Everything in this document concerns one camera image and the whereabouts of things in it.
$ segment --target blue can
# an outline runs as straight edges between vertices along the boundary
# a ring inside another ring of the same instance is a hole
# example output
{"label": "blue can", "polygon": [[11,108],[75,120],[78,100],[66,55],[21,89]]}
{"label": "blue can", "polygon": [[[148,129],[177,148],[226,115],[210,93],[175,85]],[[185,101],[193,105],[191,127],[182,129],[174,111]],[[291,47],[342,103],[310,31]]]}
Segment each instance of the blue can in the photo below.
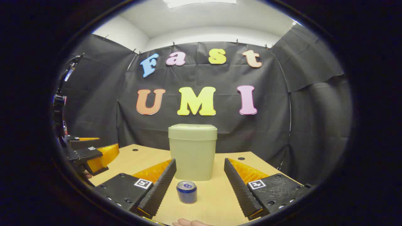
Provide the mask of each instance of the blue can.
{"label": "blue can", "polygon": [[191,181],[181,181],[176,186],[178,197],[181,202],[186,204],[197,201],[197,186]]}

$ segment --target letter f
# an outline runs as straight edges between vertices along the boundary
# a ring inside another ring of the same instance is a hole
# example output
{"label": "letter f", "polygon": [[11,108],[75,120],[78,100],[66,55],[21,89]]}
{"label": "letter f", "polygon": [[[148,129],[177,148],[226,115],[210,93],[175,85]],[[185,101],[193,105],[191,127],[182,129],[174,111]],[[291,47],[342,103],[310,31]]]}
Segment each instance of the letter f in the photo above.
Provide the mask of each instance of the letter f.
{"label": "letter f", "polygon": [[142,68],[144,69],[144,75],[142,77],[147,77],[150,75],[152,72],[155,71],[152,66],[156,66],[156,58],[158,58],[158,54],[154,53],[152,56],[146,58],[144,61],[142,61],[140,64],[142,65]]}

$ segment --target foam letter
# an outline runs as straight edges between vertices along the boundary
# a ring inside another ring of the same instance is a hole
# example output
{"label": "foam letter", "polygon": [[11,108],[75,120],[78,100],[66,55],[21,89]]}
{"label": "foam letter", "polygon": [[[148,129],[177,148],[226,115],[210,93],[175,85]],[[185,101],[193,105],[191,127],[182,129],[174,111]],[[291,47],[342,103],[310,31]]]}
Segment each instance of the foam letter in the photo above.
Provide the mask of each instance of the foam letter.
{"label": "foam letter", "polygon": [[254,103],[252,100],[253,86],[238,86],[237,90],[240,91],[240,96],[242,97],[242,108],[239,113],[241,115],[255,115],[257,114],[257,109],[254,108]]}
{"label": "foam letter", "polygon": [[162,95],[166,92],[164,89],[156,89],[154,90],[155,93],[155,101],[152,107],[146,107],[145,103],[147,101],[148,94],[151,93],[149,89],[140,89],[138,93],[138,100],[137,100],[137,111],[141,115],[153,115],[159,111],[160,104],[162,102]]}
{"label": "foam letter", "polygon": [[261,62],[257,62],[256,57],[260,57],[258,53],[254,53],[252,50],[247,50],[243,53],[243,56],[246,56],[247,63],[253,68],[259,68],[263,64]]}
{"label": "foam letter", "polygon": [[183,52],[175,52],[171,53],[170,58],[166,60],[167,65],[177,65],[181,66],[185,63],[184,58],[186,57],[186,54]]}
{"label": "foam letter", "polygon": [[146,58],[144,61],[142,61],[140,64],[142,65],[142,68],[144,69],[144,75],[142,77],[147,77],[150,75],[152,72],[155,71],[152,66],[156,66],[156,58],[158,58],[158,54],[154,53],[152,56]]}
{"label": "foam letter", "polygon": [[214,87],[204,87],[198,97],[195,96],[191,87],[182,87],[178,91],[181,93],[180,109],[177,111],[178,115],[190,114],[190,111],[187,109],[187,104],[190,106],[193,115],[197,114],[201,104],[200,115],[216,115],[216,111],[213,109]]}
{"label": "foam letter", "polygon": [[211,64],[223,64],[226,62],[226,57],[224,49],[211,49],[209,51],[210,57],[208,58]]}

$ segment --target can lid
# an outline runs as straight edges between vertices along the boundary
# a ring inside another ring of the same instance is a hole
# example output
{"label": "can lid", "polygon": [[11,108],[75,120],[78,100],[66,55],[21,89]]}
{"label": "can lid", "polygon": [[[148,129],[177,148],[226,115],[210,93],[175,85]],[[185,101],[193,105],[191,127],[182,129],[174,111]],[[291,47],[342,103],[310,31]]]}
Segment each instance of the can lid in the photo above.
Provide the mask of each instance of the can lid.
{"label": "can lid", "polygon": [[175,140],[216,140],[218,129],[213,125],[176,124],[168,129],[168,136]]}
{"label": "can lid", "polygon": [[197,189],[197,186],[191,181],[180,181],[176,188],[181,193],[191,193]]}

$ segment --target white wall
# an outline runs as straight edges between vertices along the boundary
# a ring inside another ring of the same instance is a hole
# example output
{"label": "white wall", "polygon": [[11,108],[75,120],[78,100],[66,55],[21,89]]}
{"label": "white wall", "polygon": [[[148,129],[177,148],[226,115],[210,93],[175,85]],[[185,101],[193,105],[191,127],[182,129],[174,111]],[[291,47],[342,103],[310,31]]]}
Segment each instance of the white wall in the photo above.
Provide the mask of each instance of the white wall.
{"label": "white wall", "polygon": [[149,51],[165,46],[198,41],[230,41],[267,46],[270,48],[281,37],[252,29],[238,27],[197,27],[163,34],[152,38],[146,44],[144,51]]}
{"label": "white wall", "polygon": [[92,32],[92,34],[102,37],[108,35],[107,39],[117,42],[131,50],[136,48],[137,53],[138,51],[144,52],[145,45],[149,40],[144,32],[121,16],[109,20]]}

